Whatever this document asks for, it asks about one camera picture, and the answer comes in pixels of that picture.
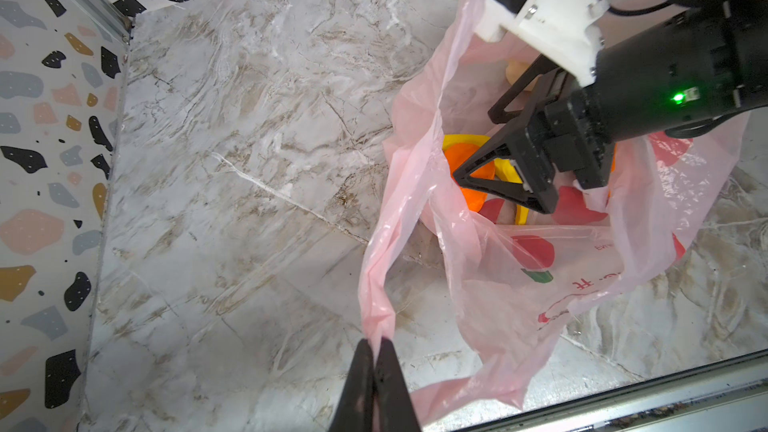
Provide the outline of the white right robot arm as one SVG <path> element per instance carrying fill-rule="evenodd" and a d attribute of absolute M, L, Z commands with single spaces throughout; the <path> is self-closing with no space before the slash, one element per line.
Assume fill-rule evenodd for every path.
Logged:
<path fill-rule="evenodd" d="M 477 34 L 512 33 L 538 55 L 490 108 L 499 131 L 454 171 L 457 184 L 542 213 L 553 180 L 607 185 L 618 142 L 706 134 L 767 103 L 767 0 L 663 0 L 680 13 L 614 46 L 608 0 L 485 0 Z"/>

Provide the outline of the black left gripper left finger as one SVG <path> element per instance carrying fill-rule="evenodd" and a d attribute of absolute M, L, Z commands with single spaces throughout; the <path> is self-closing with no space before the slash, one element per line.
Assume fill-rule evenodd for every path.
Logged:
<path fill-rule="evenodd" d="M 369 342 L 355 350 L 329 432 L 371 432 L 374 412 L 374 356 Z"/>

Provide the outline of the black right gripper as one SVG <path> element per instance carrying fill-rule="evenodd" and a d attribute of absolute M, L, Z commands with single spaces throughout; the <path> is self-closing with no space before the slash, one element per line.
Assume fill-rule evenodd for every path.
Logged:
<path fill-rule="evenodd" d="M 526 107 L 507 107 L 525 89 Z M 539 55 L 488 111 L 493 124 L 510 122 L 453 173 L 460 187 L 495 195 L 541 214 L 552 214 L 559 195 L 556 172 L 571 172 L 583 189 L 609 183 L 614 144 L 606 135 L 598 106 L 588 88 L 544 55 Z M 507 159 L 521 184 L 473 178 L 472 173 L 496 159 Z"/>

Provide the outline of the pink plastic bag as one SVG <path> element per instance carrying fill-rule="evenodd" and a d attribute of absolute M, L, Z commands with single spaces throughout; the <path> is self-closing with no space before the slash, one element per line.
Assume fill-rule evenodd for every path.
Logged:
<path fill-rule="evenodd" d="M 482 0 L 459 0 L 432 58 L 394 99 L 394 132 L 384 143 L 390 170 L 358 289 L 366 338 L 378 344 L 392 337 L 387 273 L 416 224 L 437 236 L 459 331 L 482 365 L 413 392 L 422 425 L 478 400 L 521 407 L 575 314 L 683 256 L 739 158 L 747 127 L 742 116 L 696 139 L 654 134 L 621 142 L 607 187 L 585 192 L 560 176 L 561 214 L 497 225 L 467 207 L 442 151 L 450 134 L 490 129 L 485 107 L 499 66 L 533 56 L 513 37 L 496 44 L 477 38 L 481 10 Z"/>

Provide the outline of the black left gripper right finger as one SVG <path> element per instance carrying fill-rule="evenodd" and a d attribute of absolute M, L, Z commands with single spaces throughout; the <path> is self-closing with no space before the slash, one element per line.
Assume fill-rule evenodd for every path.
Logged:
<path fill-rule="evenodd" d="M 421 432 L 394 344 L 383 338 L 374 368 L 377 431 Z"/>

